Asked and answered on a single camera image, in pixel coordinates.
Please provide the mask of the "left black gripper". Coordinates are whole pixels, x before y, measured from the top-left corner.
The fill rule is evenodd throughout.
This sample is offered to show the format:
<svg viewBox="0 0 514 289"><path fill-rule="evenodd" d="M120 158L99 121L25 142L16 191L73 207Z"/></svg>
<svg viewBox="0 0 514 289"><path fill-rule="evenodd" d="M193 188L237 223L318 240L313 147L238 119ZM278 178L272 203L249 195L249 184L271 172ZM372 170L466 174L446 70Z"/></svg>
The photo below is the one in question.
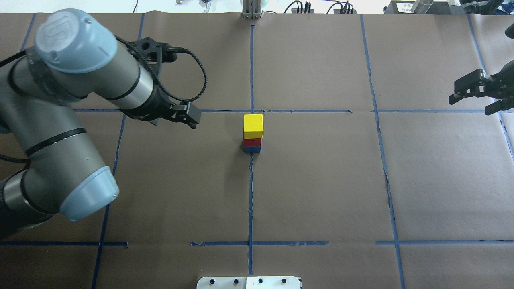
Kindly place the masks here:
<svg viewBox="0 0 514 289"><path fill-rule="evenodd" d="M159 118L170 119L174 123L183 123L191 129L196 129L200 124L201 110L192 102L173 104L160 87L154 86L149 98L141 106L128 109L127 116L144 122L152 122Z"/></svg>

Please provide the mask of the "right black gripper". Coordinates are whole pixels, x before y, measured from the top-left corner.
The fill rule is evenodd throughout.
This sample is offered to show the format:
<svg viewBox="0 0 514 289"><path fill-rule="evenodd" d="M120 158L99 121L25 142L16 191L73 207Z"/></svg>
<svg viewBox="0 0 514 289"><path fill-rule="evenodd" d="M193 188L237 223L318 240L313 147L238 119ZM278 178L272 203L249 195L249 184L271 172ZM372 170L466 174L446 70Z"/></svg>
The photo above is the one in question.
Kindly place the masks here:
<svg viewBox="0 0 514 289"><path fill-rule="evenodd" d="M488 96L498 101L485 107L485 115L489 116L500 111L514 109L514 61L505 64L499 72L487 75L482 68L478 68L457 79L454 92L448 97L449 105L469 97Z"/></svg>

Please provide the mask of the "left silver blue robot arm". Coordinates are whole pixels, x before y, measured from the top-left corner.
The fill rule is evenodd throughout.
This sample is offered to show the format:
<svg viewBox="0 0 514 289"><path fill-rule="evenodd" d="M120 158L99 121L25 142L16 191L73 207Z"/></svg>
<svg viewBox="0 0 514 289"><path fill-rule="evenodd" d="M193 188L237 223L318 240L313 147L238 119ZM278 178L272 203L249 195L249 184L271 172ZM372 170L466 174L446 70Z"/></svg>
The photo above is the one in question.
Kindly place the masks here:
<svg viewBox="0 0 514 289"><path fill-rule="evenodd" d="M189 49L151 38L129 42L74 8L49 15L34 45L1 62L1 133L13 134L26 155L1 156L24 168L1 182L1 238L62 214L86 218L114 201L119 188L72 108L96 94L131 119L159 119L196 128L197 97L180 98L160 81L163 63Z"/></svg>

